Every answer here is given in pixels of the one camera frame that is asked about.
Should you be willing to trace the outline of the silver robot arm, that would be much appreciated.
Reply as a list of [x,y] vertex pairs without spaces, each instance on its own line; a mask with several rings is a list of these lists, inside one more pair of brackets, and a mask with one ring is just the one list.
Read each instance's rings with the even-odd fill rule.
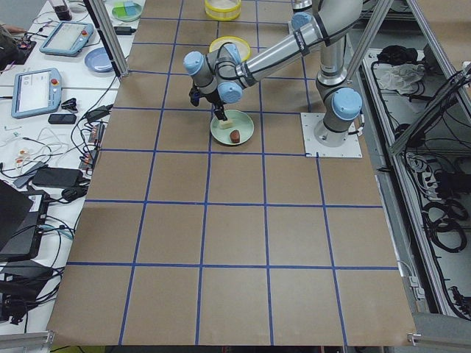
[[192,105],[200,99],[213,105],[216,117],[224,121],[226,104],[241,100],[243,90],[252,87],[281,68],[321,50],[316,87],[323,100],[344,86],[347,68],[344,61],[345,36],[361,17],[362,1],[320,1],[317,9],[307,7],[293,15],[292,33],[279,43],[242,60],[236,44],[224,42],[208,54],[188,53],[183,65],[192,78],[189,92]]

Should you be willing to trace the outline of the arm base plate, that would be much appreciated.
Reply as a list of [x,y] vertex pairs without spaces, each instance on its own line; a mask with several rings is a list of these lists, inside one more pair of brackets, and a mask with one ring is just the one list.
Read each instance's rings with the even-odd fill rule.
[[[294,36],[294,33],[295,33],[297,30],[301,30],[301,28],[297,28],[297,29],[296,29],[296,28],[293,26],[292,21],[289,21],[289,22],[288,22],[288,34],[291,35],[291,36]],[[317,43],[317,44],[312,43],[311,45],[309,45],[310,50],[321,51],[322,44],[323,44],[323,41],[320,41],[320,42]]]
[[324,113],[302,113],[301,126],[306,157],[362,158],[359,137],[352,122],[346,132],[331,132]]

